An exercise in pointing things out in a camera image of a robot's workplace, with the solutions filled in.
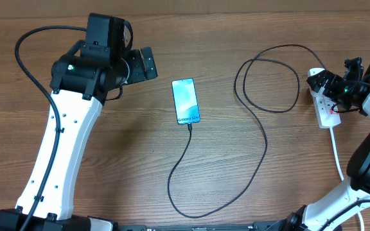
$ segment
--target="white power cord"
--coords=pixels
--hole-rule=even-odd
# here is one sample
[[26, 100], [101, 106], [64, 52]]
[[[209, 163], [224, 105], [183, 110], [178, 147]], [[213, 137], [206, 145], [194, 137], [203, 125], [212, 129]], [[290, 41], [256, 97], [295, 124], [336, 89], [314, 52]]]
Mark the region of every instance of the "white power cord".
[[[339, 164], [338, 152], [337, 152], [337, 145], [335, 142], [335, 136], [333, 134], [333, 127], [329, 127], [329, 132], [331, 133], [331, 140], [332, 140], [332, 147], [333, 147], [333, 156], [335, 157], [335, 163], [337, 164], [338, 173], [340, 176], [340, 180], [344, 180], [344, 175], [342, 174], [342, 170]], [[364, 219], [360, 212], [357, 213], [360, 223], [360, 231], [365, 231]]]

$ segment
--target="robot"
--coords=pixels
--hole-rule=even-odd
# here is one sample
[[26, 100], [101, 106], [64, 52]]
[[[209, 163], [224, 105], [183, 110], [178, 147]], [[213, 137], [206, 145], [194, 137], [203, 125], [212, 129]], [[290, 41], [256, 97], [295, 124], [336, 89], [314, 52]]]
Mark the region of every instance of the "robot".
[[[30, 31], [19, 39], [15, 57], [40, 89], [42, 86], [22, 64], [18, 50], [27, 36], [48, 29], [82, 30], [86, 31], [86, 37], [53, 64], [52, 93], [42, 90], [51, 107], [35, 167], [15, 208], [0, 210], [0, 231], [333, 231], [341, 230], [341, 223], [370, 207], [369, 134], [351, 157], [346, 171], [348, 177], [342, 183], [321, 200], [304, 205], [279, 221], [256, 221], [246, 225], [146, 227], [120, 226], [102, 218], [73, 215], [73, 196], [81, 159], [108, 92], [119, 89], [118, 97], [114, 98], [118, 99], [124, 85], [155, 79], [157, 69], [150, 47], [141, 51], [131, 50], [133, 32], [128, 21], [92, 13], [87, 29], [44, 27]], [[343, 78], [322, 68], [311, 69], [307, 80], [311, 91], [330, 98], [348, 111], [352, 110], [351, 107], [358, 107], [362, 115], [370, 117], [370, 66], [363, 75], [361, 62], [361, 58], [346, 60], [348, 72]]]

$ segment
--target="wooden table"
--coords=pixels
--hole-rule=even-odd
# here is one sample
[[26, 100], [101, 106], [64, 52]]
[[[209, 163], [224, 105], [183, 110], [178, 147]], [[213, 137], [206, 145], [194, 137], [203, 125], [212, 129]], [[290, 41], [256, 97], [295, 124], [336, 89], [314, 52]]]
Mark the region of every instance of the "wooden table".
[[[234, 76], [247, 59], [280, 44], [313, 49], [329, 70], [342, 74], [345, 58], [370, 62], [370, 12], [253, 13], [125, 17], [134, 29], [134, 48], [152, 47], [159, 77], [128, 86], [106, 103], [87, 143], [75, 190], [74, 214], [121, 224], [197, 225], [252, 223], [285, 218], [319, 200], [338, 183], [329, 131], [317, 126], [306, 73], [316, 59], [299, 48], [264, 55], [299, 73], [301, 93], [285, 114], [254, 108], [268, 139], [267, 156], [248, 191], [228, 208], [187, 219], [172, 208], [166, 181], [180, 157], [188, 131], [177, 125], [171, 81], [194, 78], [202, 121], [193, 126], [190, 148], [172, 178], [178, 208], [197, 215], [236, 196], [263, 153], [263, 136], [233, 93]], [[48, 102], [18, 67], [13, 47], [33, 28], [86, 26], [87, 17], [0, 20], [0, 209], [12, 208], [33, 169], [44, 134]], [[80, 31], [44, 31], [20, 49], [25, 65], [49, 87], [51, 65]], [[276, 64], [257, 63], [247, 80], [248, 95], [265, 108], [288, 108], [295, 76]], [[115, 96], [117, 90], [109, 97]], [[342, 169], [370, 131], [358, 113], [342, 115], [335, 128]], [[370, 230], [370, 209], [363, 211]], [[358, 230], [357, 219], [344, 224]]]

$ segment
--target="power strip switch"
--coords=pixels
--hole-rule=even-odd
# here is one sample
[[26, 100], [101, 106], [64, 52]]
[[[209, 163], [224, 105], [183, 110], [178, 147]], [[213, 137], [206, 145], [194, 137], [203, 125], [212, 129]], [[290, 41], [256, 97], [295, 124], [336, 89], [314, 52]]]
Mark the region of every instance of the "power strip switch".
[[[319, 74], [321, 71], [324, 71], [323, 68], [313, 68], [308, 71], [308, 78]], [[340, 124], [339, 114], [334, 112], [338, 110], [338, 107], [335, 106], [332, 110], [332, 106], [335, 104], [330, 98], [324, 96], [325, 88], [321, 87], [318, 93], [314, 92], [310, 88], [310, 92], [313, 99], [313, 105], [315, 106], [316, 118], [318, 120], [319, 128], [331, 128]]]

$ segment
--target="phone screen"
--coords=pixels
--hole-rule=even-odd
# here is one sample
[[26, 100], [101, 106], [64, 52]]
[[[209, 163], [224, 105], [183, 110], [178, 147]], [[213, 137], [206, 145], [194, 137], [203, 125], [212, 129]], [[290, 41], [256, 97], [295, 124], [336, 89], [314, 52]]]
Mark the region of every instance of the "phone screen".
[[193, 79], [173, 81], [172, 91], [178, 123], [188, 124], [199, 122], [199, 107]]

